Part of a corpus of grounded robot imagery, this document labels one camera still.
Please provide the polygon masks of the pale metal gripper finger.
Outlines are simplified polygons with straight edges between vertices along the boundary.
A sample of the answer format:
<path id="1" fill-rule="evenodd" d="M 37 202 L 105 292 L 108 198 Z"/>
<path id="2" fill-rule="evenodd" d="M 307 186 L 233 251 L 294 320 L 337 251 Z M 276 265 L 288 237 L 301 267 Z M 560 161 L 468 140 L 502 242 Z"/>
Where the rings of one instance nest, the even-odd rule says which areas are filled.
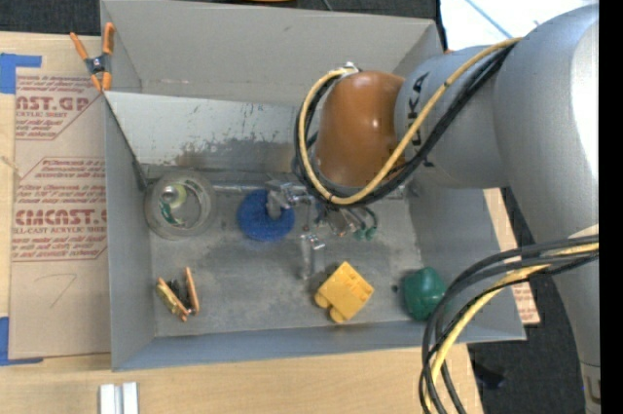
<path id="1" fill-rule="evenodd" d="M 300 277 L 307 280 L 318 272 L 325 242 L 312 233 L 303 234 L 300 237 L 300 250 L 302 255 Z"/>
<path id="2" fill-rule="evenodd" d="M 266 183 L 267 213 L 272 220 L 282 216 L 284 210 L 291 209 L 306 200 L 306 188 L 296 182 L 271 180 Z"/>

